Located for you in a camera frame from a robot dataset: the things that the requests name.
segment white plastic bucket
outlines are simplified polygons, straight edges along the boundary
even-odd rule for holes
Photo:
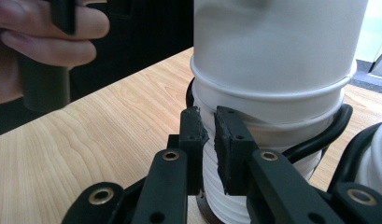
[[[331,86],[349,73],[367,2],[195,0],[193,67],[236,91]]]
[[[260,147],[283,150],[328,127],[356,70],[366,5],[367,0],[195,0],[192,93],[210,138],[217,105],[240,112]],[[205,145],[208,204],[223,222],[249,223],[244,198],[219,189],[212,147]],[[295,166],[308,178],[319,157]]]

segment screw hole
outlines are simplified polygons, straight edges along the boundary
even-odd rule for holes
[[[375,206],[377,204],[374,196],[372,196],[368,192],[363,191],[361,189],[348,189],[347,195],[353,201],[360,203],[360,204],[363,204],[363,205]]]
[[[165,161],[175,161],[179,158],[179,153],[175,151],[168,151],[163,154],[163,159]]]
[[[94,205],[104,204],[109,202],[114,196],[114,191],[112,188],[100,188],[96,189],[89,196],[89,203]]]
[[[263,151],[261,152],[261,157],[266,161],[276,161],[278,156],[273,152]]]
[[[155,212],[149,217],[151,223],[162,223],[164,222],[165,216],[163,213]]]

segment black handle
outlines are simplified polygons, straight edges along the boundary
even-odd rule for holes
[[[68,35],[75,32],[76,0],[52,0],[52,22]],[[24,105],[37,112],[50,112],[70,103],[69,74],[66,67],[36,62],[24,55],[18,57]]]
[[[24,105],[33,111],[50,112],[70,103],[66,67],[36,62],[19,54]]]

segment dark background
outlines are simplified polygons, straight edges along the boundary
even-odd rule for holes
[[[111,27],[92,41],[97,58],[70,71],[72,101],[193,46],[192,0],[133,0],[129,20],[109,16],[106,4],[89,7],[104,11]],[[25,108],[22,98],[0,105],[0,134],[43,115]]]

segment black cylindrical object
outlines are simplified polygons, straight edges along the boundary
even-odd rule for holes
[[[66,67],[36,62],[19,55],[24,105],[33,111],[51,112],[70,103]]]

